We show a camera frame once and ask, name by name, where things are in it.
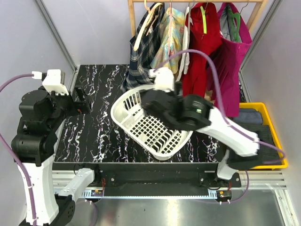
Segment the white plastic laundry basket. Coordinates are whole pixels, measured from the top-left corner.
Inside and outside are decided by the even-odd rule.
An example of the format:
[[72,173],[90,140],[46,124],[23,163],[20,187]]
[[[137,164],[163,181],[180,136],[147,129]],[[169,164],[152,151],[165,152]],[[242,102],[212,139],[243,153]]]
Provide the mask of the white plastic laundry basket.
[[141,85],[125,92],[112,105],[111,118],[157,160],[166,161],[184,147],[192,132],[167,129],[158,118],[144,114],[140,91],[153,88]]

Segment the navy plaid skirt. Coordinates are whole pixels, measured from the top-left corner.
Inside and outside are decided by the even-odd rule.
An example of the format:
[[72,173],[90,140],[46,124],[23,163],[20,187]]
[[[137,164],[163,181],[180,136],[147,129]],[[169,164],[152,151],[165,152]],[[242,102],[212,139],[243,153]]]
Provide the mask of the navy plaid skirt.
[[134,37],[130,40],[130,63],[121,86],[123,92],[153,83],[149,77],[149,70],[160,46],[159,25],[165,12],[165,4],[154,3],[150,11],[153,11],[154,15],[148,16],[148,12],[144,14]]

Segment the pastel floral skirt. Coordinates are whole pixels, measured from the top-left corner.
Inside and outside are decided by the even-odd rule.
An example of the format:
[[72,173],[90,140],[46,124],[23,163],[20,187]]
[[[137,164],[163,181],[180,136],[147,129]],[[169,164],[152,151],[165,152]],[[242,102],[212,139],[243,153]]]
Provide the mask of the pastel floral skirt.
[[151,68],[158,68],[170,56],[182,50],[185,14],[169,7],[159,25],[160,46],[154,56]]

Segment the pink plastic hanger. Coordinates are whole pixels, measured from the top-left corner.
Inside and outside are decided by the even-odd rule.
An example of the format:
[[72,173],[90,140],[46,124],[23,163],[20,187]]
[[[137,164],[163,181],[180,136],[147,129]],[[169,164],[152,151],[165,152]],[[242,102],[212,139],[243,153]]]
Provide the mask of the pink plastic hanger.
[[172,26],[173,26],[173,10],[172,10],[172,3],[169,4],[169,34],[168,34],[168,56],[170,56],[171,51],[171,37],[172,37]]

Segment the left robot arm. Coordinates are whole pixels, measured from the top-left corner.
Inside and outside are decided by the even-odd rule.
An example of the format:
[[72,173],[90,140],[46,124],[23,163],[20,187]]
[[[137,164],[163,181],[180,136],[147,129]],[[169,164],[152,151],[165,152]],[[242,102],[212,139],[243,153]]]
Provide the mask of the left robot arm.
[[99,172],[81,168],[59,193],[53,186],[53,162],[57,142],[56,131],[70,117],[91,112],[91,97],[81,87],[75,91],[56,94],[40,87],[22,97],[21,118],[11,148],[18,157],[27,202],[23,226],[65,226],[73,218],[75,203],[88,185],[97,186]]

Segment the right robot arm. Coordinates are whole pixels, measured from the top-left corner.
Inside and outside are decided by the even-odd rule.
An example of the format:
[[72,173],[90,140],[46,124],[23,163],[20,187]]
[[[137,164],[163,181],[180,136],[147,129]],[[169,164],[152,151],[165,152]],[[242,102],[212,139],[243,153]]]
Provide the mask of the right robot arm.
[[172,91],[143,89],[139,92],[144,113],[158,118],[173,130],[195,131],[209,135],[249,160],[260,149],[258,135],[248,131],[198,95],[178,96]]

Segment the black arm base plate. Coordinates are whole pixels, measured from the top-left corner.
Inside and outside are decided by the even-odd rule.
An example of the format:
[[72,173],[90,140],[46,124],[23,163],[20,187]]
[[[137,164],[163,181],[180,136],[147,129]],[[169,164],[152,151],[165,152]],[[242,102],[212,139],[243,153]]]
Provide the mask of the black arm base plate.
[[215,191],[240,188],[238,173],[230,180],[218,179],[217,163],[55,163],[56,189],[66,186],[79,169],[96,170],[95,181],[81,196],[100,198],[192,198],[214,199]]

